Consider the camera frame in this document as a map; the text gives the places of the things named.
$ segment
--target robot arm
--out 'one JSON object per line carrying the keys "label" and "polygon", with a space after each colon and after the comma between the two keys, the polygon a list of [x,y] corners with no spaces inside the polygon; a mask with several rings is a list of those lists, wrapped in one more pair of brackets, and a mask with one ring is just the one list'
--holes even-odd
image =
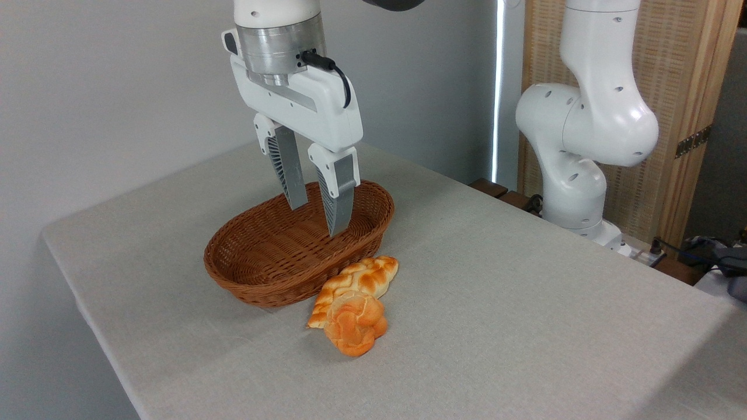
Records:
{"label": "robot arm", "polygon": [[516,122],[537,154],[543,218],[613,250],[622,234],[602,220],[607,181],[594,161],[634,166],[656,146],[657,119],[633,78],[640,0],[567,0],[560,56],[580,87],[535,84]]}
{"label": "robot arm", "polygon": [[[364,0],[387,10],[408,10],[423,0]],[[363,137],[352,84],[326,45],[320,0],[234,0],[236,28],[223,46],[242,99],[257,111],[254,126],[292,209],[308,202],[294,133],[314,144],[329,235],[347,228],[353,189],[360,185],[357,151]]]}

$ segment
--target gray tablecloth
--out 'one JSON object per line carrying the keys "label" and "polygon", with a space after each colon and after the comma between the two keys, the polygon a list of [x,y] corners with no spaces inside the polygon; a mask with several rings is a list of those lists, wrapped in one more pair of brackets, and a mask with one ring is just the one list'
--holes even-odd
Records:
{"label": "gray tablecloth", "polygon": [[45,229],[144,419],[747,418],[744,313],[377,149],[359,157],[396,202],[380,253],[400,271],[389,331],[358,359],[304,328],[313,299],[259,309],[205,272],[216,230],[280,192],[256,145]]}

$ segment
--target toy bread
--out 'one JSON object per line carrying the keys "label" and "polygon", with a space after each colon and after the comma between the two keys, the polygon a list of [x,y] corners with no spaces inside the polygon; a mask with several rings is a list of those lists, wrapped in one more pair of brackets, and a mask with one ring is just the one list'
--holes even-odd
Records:
{"label": "toy bread", "polygon": [[306,326],[324,328],[329,306],[336,298],[349,291],[360,291],[378,299],[386,293],[398,268],[399,262],[390,256],[365,258],[343,268],[339,275],[330,278],[322,286]]}
{"label": "toy bread", "polygon": [[346,356],[358,357],[386,333],[384,305],[360,291],[348,291],[332,302],[324,334]]}

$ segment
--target metal hinge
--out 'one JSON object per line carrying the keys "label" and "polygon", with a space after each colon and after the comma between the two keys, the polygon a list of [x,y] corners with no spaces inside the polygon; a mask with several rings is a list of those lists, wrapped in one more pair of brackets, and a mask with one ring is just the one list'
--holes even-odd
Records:
{"label": "metal hinge", "polygon": [[713,125],[707,126],[694,135],[682,140],[680,143],[677,143],[677,153],[675,158],[680,158],[681,156],[686,155],[690,150],[697,149],[700,145],[708,142],[711,127],[713,127]]}

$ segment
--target oval basket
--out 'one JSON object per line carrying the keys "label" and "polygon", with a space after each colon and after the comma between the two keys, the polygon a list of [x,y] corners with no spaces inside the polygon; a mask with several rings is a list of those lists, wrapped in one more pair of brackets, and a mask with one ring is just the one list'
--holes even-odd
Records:
{"label": "oval basket", "polygon": [[289,305],[317,294],[353,262],[373,256],[394,215],[391,195],[362,181],[350,225],[329,237],[318,182],[309,202],[291,211],[283,194],[234,217],[205,248],[205,269],[220,287],[256,306]]}

